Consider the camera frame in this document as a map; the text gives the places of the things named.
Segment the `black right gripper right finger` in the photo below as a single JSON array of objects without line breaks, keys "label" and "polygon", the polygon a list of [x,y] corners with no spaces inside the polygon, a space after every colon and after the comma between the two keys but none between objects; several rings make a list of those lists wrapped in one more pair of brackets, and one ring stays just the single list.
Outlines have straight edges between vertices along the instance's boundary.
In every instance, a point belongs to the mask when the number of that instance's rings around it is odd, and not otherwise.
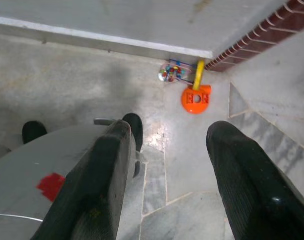
[{"label": "black right gripper right finger", "polygon": [[304,197],[256,141],[220,120],[206,147],[235,240],[304,240]]}]

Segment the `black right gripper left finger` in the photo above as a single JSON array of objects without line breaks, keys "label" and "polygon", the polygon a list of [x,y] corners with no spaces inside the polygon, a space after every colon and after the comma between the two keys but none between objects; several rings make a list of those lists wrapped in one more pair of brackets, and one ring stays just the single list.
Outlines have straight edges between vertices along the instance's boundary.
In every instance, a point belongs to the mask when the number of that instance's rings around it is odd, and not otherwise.
[{"label": "black right gripper left finger", "polygon": [[117,120],[67,174],[30,240],[116,240],[130,154],[130,125]]}]

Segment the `grey robot right leg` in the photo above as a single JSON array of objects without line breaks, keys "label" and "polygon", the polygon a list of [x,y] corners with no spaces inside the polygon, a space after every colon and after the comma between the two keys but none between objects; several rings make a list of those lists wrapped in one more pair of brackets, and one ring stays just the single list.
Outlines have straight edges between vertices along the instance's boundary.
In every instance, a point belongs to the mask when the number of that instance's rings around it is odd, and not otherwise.
[{"label": "grey robot right leg", "polygon": [[[67,174],[115,121],[62,128],[11,151],[0,146],[0,240],[31,239]],[[130,156],[126,186],[140,171],[132,134]]]}]

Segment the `black robot right foot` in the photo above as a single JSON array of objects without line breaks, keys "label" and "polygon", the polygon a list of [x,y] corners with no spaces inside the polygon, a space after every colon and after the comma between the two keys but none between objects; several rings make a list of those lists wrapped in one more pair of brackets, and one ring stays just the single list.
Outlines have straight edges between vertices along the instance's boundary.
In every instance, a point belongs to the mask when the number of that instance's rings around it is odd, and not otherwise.
[{"label": "black robot right foot", "polygon": [[140,153],[143,145],[143,124],[140,116],[135,113],[127,113],[122,120],[130,125],[132,136],[135,139],[136,153]]}]

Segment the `black robot foot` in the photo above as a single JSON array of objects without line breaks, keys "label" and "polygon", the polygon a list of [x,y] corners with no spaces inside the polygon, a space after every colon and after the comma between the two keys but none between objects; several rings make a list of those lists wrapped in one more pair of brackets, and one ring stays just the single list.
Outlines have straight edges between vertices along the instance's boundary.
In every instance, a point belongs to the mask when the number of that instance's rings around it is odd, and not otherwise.
[{"label": "black robot foot", "polygon": [[36,120],[28,121],[22,127],[22,142],[26,144],[46,134],[47,130],[43,123]]},{"label": "black robot foot", "polygon": [[130,125],[132,136],[135,139],[136,153],[140,153],[143,145],[143,124],[140,116],[135,113],[127,113],[122,120]]}]

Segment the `black robot left foot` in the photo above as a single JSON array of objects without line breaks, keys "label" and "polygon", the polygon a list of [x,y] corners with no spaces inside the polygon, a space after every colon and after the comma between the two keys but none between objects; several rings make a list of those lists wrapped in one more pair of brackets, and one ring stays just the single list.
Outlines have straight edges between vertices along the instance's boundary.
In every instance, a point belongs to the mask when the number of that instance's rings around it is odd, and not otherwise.
[{"label": "black robot left foot", "polygon": [[22,127],[22,142],[26,144],[46,134],[47,130],[43,123],[36,120],[28,121]]}]

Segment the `orange and yellow plastic toy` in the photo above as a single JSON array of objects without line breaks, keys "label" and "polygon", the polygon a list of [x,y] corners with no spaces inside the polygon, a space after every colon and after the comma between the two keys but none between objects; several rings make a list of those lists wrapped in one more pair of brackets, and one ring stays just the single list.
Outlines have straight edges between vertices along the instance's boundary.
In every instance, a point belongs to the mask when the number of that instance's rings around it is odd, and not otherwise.
[{"label": "orange and yellow plastic toy", "polygon": [[199,60],[193,84],[186,87],[181,95],[181,105],[190,114],[203,113],[210,103],[212,88],[210,85],[201,85],[204,67],[205,61]]}]

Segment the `colourful bead toy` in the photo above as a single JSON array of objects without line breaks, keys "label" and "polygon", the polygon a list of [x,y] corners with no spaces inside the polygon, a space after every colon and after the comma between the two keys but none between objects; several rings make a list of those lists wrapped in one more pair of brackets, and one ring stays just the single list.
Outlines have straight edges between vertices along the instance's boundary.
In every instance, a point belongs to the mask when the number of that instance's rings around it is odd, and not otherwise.
[{"label": "colourful bead toy", "polygon": [[162,82],[182,82],[187,85],[192,85],[194,82],[192,75],[195,72],[195,67],[196,66],[192,64],[169,59],[162,64],[158,72],[158,79]]}]

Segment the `grey skirting board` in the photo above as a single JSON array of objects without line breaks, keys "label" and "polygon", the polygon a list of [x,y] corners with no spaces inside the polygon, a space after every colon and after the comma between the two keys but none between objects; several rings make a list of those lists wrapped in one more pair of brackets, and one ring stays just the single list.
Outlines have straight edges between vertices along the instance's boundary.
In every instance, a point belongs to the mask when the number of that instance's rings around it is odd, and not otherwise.
[{"label": "grey skirting board", "polygon": [[155,59],[173,58],[192,62],[197,58],[211,59],[213,56],[213,53],[208,50],[134,40],[1,16],[0,34]]}]

